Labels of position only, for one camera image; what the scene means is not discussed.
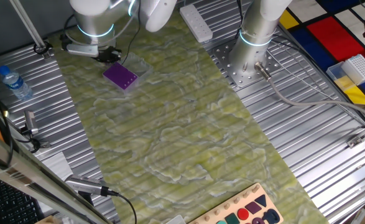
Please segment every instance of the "bottle cap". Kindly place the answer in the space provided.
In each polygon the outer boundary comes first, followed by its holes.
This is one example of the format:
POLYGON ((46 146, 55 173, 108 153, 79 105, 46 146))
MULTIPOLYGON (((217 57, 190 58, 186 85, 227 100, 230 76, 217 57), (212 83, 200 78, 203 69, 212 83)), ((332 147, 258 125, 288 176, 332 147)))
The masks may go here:
POLYGON ((9 70, 8 66, 3 65, 0 67, 0 74, 1 75, 8 75, 11 71, 9 70))

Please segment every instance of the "wooden shape sorter board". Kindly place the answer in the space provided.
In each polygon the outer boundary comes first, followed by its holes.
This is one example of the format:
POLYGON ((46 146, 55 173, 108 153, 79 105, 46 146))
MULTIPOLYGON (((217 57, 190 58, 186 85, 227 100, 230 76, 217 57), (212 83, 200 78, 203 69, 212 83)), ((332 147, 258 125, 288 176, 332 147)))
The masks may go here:
POLYGON ((265 190, 256 183, 189 224, 280 224, 283 217, 265 190))

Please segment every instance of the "plastic bottle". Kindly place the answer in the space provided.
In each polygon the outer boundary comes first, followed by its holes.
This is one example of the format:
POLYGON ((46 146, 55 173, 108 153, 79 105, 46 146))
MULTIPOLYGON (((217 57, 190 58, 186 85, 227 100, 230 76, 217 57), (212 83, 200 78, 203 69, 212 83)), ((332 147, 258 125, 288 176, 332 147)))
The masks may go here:
POLYGON ((3 84, 12 90, 18 99, 28 100, 32 98, 32 89, 23 81, 17 71, 10 70, 8 66, 3 65, 0 67, 0 74, 3 84))

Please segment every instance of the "green tablecloth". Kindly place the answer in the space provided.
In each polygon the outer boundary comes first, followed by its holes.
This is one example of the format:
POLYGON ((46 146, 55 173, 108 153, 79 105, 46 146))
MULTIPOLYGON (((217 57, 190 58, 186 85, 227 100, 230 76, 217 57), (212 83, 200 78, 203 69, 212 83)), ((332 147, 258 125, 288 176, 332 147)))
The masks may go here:
MULTIPOLYGON (((50 39, 104 179, 131 199, 138 222, 189 222, 260 182, 284 223, 327 223, 178 12, 154 34, 141 28, 131 52, 154 72, 126 96, 102 77, 103 64, 50 39)), ((129 205, 113 201, 133 223, 129 205)))

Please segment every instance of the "yellow panel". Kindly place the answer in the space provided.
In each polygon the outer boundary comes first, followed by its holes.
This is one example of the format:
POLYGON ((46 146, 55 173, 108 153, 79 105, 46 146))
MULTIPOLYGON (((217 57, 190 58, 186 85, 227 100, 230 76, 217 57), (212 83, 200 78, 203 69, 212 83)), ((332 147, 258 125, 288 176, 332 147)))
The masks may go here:
POLYGON ((365 105, 365 95, 357 86, 345 90, 344 93, 348 95, 349 99, 353 103, 365 105))
POLYGON ((280 23, 286 28, 289 29, 291 27, 295 27, 298 25, 298 22, 290 15, 287 10, 285 10, 282 14, 282 17, 280 17, 280 23))

